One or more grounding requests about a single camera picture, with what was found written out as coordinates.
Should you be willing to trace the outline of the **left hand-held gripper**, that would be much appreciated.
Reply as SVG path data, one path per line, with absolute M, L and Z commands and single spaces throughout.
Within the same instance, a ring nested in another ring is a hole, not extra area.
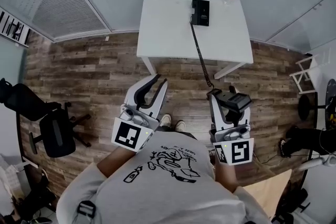
M 149 104 L 145 101 L 145 95 L 159 77 L 159 74 L 147 76 L 128 89 L 121 113 L 114 119 L 111 137 L 114 145 L 133 152 L 141 151 L 160 125 L 157 116 L 166 95 L 167 79 L 159 85 L 152 101 Z

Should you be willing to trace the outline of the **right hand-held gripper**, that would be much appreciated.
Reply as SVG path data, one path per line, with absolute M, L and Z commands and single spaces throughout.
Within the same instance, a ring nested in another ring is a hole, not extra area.
M 229 86 L 232 94 L 209 94 L 211 142 L 220 163 L 246 164 L 252 161 L 254 138 L 250 137 L 251 98 Z

